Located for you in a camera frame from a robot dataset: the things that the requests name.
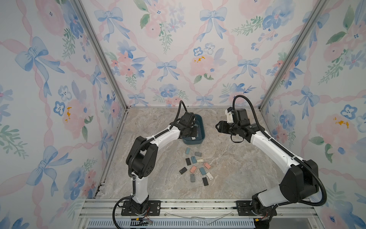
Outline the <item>teal eraser top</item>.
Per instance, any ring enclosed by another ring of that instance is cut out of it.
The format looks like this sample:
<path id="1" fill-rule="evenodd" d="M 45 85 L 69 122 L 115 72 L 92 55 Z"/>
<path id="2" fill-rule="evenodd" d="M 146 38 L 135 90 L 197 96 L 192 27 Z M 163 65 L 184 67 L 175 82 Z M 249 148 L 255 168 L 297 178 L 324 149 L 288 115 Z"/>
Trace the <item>teal eraser top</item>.
<path id="1" fill-rule="evenodd" d="M 190 154 L 190 150 L 191 150 L 190 148 L 187 148 L 186 151 L 185 151 L 185 154 L 186 155 Z"/>

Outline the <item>white eraser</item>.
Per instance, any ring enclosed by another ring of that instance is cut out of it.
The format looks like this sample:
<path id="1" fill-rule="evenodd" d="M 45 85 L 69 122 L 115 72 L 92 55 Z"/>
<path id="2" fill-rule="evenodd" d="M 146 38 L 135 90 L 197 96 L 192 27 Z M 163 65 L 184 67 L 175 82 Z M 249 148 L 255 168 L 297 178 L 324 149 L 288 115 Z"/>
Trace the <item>white eraser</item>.
<path id="1" fill-rule="evenodd" d="M 210 179 L 210 180 L 213 180 L 214 177 L 212 176 L 212 174 L 210 172 L 207 172 L 206 176 Z"/>

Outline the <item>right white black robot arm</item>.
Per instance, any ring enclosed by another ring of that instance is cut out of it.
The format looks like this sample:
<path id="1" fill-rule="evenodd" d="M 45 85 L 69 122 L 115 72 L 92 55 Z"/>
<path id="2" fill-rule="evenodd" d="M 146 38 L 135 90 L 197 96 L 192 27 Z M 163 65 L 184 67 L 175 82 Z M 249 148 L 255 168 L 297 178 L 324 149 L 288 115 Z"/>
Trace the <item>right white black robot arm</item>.
<path id="1" fill-rule="evenodd" d="M 263 221 L 269 221 L 280 206 L 300 203 L 321 207 L 326 204 L 327 191 L 319 177 L 317 163 L 302 159 L 271 137 L 259 124 L 254 106 L 246 96 L 235 96 L 226 116 L 226 121 L 216 124 L 216 130 L 231 138 L 238 136 L 240 143 L 246 141 L 259 148 L 284 174 L 277 186 L 254 194 L 248 203 L 238 201 L 238 213 L 263 216 Z"/>

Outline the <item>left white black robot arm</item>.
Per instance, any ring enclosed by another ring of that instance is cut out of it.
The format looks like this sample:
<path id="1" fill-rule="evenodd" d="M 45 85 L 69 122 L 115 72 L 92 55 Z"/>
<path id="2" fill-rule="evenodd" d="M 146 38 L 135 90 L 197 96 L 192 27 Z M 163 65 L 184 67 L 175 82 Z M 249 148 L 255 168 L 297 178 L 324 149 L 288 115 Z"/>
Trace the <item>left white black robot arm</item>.
<path id="1" fill-rule="evenodd" d="M 148 176 L 155 167 L 159 149 L 177 139 L 196 138 L 198 127 L 195 126 L 195 121 L 195 114 L 188 112 L 181 100 L 174 121 L 168 127 L 150 137 L 136 138 L 126 158 L 128 176 L 132 180 L 132 194 L 118 200 L 112 210 L 112 221 L 117 229 L 120 226 L 116 220 L 116 210 L 122 207 L 122 202 L 126 201 L 130 205 L 133 214 L 144 216 L 148 213 Z"/>

